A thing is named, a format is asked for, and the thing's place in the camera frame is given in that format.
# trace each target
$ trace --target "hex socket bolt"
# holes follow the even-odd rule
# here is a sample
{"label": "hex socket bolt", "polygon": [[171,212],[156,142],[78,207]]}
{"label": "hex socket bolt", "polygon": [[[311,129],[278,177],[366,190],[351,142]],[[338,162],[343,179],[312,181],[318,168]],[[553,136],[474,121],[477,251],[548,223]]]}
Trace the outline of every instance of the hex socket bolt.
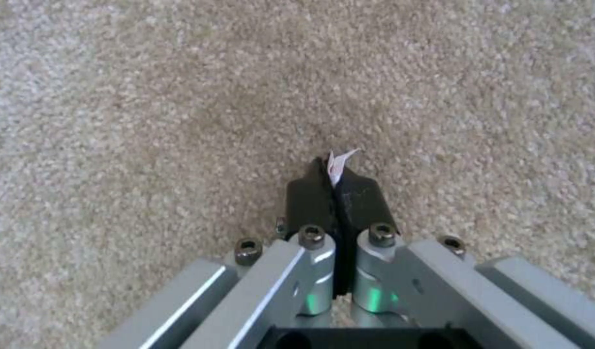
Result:
{"label": "hex socket bolt", "polygon": [[369,242],[375,247],[392,247],[396,233],[397,230],[388,223],[373,223],[369,227]]}
{"label": "hex socket bolt", "polygon": [[242,238],[235,244],[235,262],[238,265],[253,265],[261,255],[262,243],[257,238]]}
{"label": "hex socket bolt", "polygon": [[437,242],[441,243],[443,247],[446,247],[455,256],[461,258],[466,254],[466,243],[456,236],[439,236],[437,237]]}
{"label": "hex socket bolt", "polygon": [[325,243],[325,230],[318,225],[302,225],[297,234],[300,246],[307,250],[318,250]]}

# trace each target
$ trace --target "black base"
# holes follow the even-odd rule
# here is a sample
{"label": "black base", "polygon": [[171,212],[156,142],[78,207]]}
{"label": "black base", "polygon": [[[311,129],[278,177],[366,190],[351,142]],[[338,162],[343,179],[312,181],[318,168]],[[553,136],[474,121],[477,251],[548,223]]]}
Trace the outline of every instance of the black base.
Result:
{"label": "black base", "polygon": [[479,349],[460,329],[270,329],[260,349]]}

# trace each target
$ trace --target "carpet floor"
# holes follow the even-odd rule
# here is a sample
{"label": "carpet floor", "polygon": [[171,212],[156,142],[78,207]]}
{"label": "carpet floor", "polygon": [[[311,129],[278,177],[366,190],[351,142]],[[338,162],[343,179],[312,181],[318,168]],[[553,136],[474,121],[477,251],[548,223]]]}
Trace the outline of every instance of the carpet floor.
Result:
{"label": "carpet floor", "polygon": [[0,0],[0,348],[94,346],[351,148],[407,240],[595,300],[595,0]]}

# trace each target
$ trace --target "silver metal bar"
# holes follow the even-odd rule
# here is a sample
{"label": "silver metal bar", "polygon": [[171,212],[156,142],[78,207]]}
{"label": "silver metal bar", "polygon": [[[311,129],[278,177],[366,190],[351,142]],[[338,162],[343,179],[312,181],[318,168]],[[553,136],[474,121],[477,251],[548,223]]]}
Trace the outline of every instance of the silver metal bar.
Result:
{"label": "silver metal bar", "polygon": [[314,282],[306,250],[277,240],[182,348],[256,347],[271,325],[293,324]]}
{"label": "silver metal bar", "polygon": [[107,336],[99,347],[177,347],[235,283],[237,274],[233,269],[202,259],[195,260]]}
{"label": "silver metal bar", "polygon": [[389,285],[421,326],[466,329],[486,348],[576,347],[436,241],[398,247],[390,260],[364,234],[357,267]]}
{"label": "silver metal bar", "polygon": [[518,256],[476,270],[580,347],[595,348],[595,303],[581,293]]}

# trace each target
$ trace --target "cylindrical joint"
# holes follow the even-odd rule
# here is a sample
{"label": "cylindrical joint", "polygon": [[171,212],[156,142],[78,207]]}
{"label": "cylindrical joint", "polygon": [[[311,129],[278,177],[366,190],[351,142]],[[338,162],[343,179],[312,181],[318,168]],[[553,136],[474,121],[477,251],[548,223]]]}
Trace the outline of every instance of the cylindrical joint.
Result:
{"label": "cylindrical joint", "polygon": [[[289,243],[302,245],[298,234],[290,237]],[[308,293],[306,302],[300,310],[300,315],[314,316],[327,311],[331,307],[334,288],[334,257],[336,252],[336,243],[334,239],[324,234],[323,246],[316,250],[306,250],[310,255],[312,265],[309,274],[315,278],[315,284],[311,289],[306,289]]]}
{"label": "cylindrical joint", "polygon": [[307,250],[318,250],[323,247],[325,230],[318,225],[302,225],[299,232],[299,244]]}
{"label": "cylindrical joint", "polygon": [[443,247],[446,247],[459,258],[462,258],[466,254],[466,244],[456,236],[440,236],[437,238],[437,242],[441,243]]}
{"label": "cylindrical joint", "polygon": [[369,242],[376,247],[392,247],[397,230],[387,223],[373,223],[369,227]]}
{"label": "cylindrical joint", "polygon": [[257,238],[242,238],[235,245],[235,262],[238,265],[253,265],[261,255],[262,243]]}

